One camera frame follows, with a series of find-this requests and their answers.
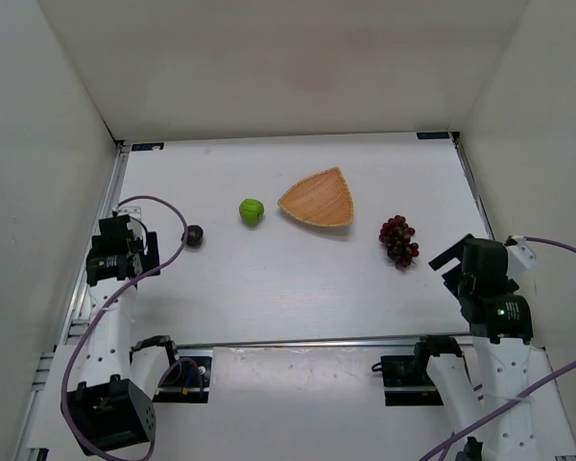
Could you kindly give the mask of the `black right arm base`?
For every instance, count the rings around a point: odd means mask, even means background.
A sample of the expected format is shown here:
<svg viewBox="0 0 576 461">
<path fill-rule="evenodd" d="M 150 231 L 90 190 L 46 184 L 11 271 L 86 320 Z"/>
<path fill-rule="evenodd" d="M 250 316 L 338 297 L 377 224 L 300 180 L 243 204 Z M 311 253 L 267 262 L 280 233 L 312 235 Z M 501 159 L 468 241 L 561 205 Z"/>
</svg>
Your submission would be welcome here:
<svg viewBox="0 0 576 461">
<path fill-rule="evenodd" d="M 442 336 L 423 336 L 411 354 L 382 355 L 371 366 L 381 374 L 387 407 L 442 406 L 442 398 L 426 372 L 428 360 Z"/>
</svg>

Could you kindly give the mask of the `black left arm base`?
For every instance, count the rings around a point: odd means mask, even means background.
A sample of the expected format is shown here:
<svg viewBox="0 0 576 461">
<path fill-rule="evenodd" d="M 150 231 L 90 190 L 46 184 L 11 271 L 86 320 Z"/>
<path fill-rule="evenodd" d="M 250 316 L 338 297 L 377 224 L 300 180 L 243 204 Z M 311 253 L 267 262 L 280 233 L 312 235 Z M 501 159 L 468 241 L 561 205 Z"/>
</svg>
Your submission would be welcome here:
<svg viewBox="0 0 576 461">
<path fill-rule="evenodd" d="M 153 402 L 158 403 L 208 403 L 212 372 L 211 356 L 193 356 L 198 371 L 189 362 L 181 364 L 166 378 Z"/>
</svg>

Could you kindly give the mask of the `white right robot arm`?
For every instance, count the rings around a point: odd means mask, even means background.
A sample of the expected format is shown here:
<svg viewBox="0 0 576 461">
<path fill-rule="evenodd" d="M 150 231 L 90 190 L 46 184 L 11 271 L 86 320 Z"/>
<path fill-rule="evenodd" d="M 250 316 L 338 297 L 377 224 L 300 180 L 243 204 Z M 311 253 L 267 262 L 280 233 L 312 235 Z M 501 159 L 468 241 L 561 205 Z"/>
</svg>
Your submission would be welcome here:
<svg viewBox="0 0 576 461">
<path fill-rule="evenodd" d="M 463 350 L 451 336 L 423 336 L 415 346 L 417 370 L 442 399 L 451 435 L 423 457 L 443 456 L 459 444 L 459 460 L 540 460 L 530 396 L 533 326 L 530 306 L 518 295 L 513 270 L 534 261 L 524 245 L 466 235 L 433 258 L 444 286 L 467 321 L 481 376 L 476 392 Z"/>
</svg>

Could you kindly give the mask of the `dark brown fake fruit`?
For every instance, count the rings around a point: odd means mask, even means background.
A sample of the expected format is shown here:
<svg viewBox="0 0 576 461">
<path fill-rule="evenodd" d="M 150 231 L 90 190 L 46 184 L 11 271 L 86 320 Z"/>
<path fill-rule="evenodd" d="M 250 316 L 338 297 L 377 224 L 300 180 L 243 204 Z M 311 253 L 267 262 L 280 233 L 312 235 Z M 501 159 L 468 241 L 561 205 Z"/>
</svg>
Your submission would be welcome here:
<svg viewBox="0 0 576 461">
<path fill-rule="evenodd" d="M 204 229 L 199 225 L 189 225 L 180 240 L 188 248 L 200 248 L 204 241 Z"/>
</svg>

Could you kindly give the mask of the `green fake apple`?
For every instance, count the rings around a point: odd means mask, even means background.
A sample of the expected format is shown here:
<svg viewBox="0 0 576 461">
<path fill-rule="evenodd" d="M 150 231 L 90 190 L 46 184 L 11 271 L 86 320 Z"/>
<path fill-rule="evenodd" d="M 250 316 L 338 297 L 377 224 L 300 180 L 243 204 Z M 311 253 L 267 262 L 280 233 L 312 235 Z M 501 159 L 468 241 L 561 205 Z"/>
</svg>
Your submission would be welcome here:
<svg viewBox="0 0 576 461">
<path fill-rule="evenodd" d="M 242 221 L 249 226 L 255 226 L 262 219 L 265 207 L 256 199 L 245 199 L 239 205 L 239 215 Z"/>
</svg>

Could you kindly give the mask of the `red fake grape bunch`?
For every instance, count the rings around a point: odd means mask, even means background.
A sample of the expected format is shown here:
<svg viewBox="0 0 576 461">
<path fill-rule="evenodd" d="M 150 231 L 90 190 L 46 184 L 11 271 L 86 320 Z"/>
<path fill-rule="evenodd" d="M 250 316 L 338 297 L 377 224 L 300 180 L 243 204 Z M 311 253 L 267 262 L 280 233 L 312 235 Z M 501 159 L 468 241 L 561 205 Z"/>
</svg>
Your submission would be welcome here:
<svg viewBox="0 0 576 461">
<path fill-rule="evenodd" d="M 415 265 L 415 259 L 420 256 L 420 245 L 414 240 L 415 234 L 416 230 L 403 215 L 389 218 L 380 228 L 378 240 L 398 270 Z"/>
</svg>

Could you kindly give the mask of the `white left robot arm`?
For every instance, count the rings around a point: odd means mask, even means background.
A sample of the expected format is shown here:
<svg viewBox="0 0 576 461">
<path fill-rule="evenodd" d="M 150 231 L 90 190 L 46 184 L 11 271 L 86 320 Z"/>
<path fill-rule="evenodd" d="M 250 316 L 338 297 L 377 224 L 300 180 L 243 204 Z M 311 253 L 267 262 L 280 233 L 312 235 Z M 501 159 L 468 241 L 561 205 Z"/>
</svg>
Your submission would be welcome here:
<svg viewBox="0 0 576 461">
<path fill-rule="evenodd" d="M 167 335 L 134 343 L 131 314 L 135 277 L 146 271 L 158 275 L 158 264 L 157 235 L 136 217 L 115 213 L 100 221 L 85 261 L 96 326 L 84 342 L 65 408 L 87 456 L 152 443 L 156 437 L 153 398 L 177 349 Z"/>
</svg>

